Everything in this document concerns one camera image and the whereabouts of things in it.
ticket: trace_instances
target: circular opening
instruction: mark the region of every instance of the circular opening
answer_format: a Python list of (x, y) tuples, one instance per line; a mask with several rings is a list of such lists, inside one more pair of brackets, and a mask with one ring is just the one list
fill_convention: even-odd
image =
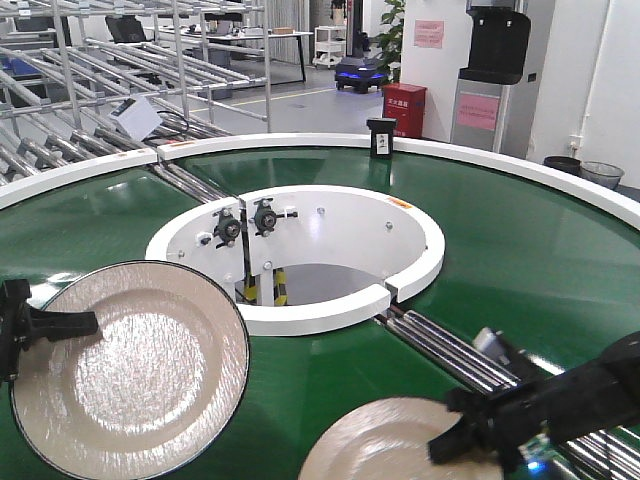
[[(221, 211), (246, 222), (233, 245), (217, 237)], [(277, 218), (270, 228), (267, 214)], [(438, 225), (403, 200), (293, 185), (187, 211), (154, 235), (147, 258), (177, 261), (220, 283), (252, 335), (307, 335), (366, 320), (392, 298), (423, 290), (440, 271), (444, 247)]]

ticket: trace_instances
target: red fire extinguisher box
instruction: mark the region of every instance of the red fire extinguisher box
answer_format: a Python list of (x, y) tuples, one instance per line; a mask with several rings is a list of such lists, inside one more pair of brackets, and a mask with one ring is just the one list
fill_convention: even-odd
[(393, 134), (397, 137), (422, 138), (422, 120), (427, 89), (407, 83), (390, 83), (382, 87), (382, 116), (398, 121)]

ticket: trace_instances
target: ceramic plate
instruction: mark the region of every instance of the ceramic plate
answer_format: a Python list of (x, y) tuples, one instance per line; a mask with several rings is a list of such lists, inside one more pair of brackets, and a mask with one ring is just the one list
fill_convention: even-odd
[(299, 480), (500, 480), (492, 459), (473, 452), (434, 465), (427, 442), (448, 430), (459, 415), (421, 398), (368, 403), (334, 423), (311, 449)]
[(77, 478), (139, 479), (195, 458), (244, 392), (247, 334), (231, 299), (181, 266), (93, 272), (47, 306), (95, 311), (100, 333), (20, 355), (14, 415), (32, 448)]

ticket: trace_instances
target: white wall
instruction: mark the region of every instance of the white wall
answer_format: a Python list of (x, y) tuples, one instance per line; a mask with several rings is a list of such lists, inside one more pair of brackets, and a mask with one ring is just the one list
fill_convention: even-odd
[(370, 37), (381, 34), (380, 22), (387, 10), (391, 10), (391, 7), (384, 0), (362, 0), (362, 31)]
[[(427, 87), (422, 136), (451, 141), (459, 70), (468, 65), (473, 21), (466, 0), (408, 0), (404, 20), (400, 81)], [(442, 49), (413, 45), (416, 20), (442, 20)]]
[[(611, 14), (593, 77), (609, 1)], [(621, 183), (640, 188), (638, 22), (640, 2), (556, 2), (528, 159), (541, 163), (546, 156), (570, 153), (593, 77), (592, 102), (576, 157), (617, 165), (626, 172)]]

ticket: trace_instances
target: cardboard box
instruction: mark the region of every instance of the cardboard box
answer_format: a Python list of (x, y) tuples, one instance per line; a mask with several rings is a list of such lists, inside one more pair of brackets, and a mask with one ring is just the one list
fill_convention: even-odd
[(293, 28), (291, 27), (278, 27), (273, 29), (274, 35), (290, 35), (293, 33)]

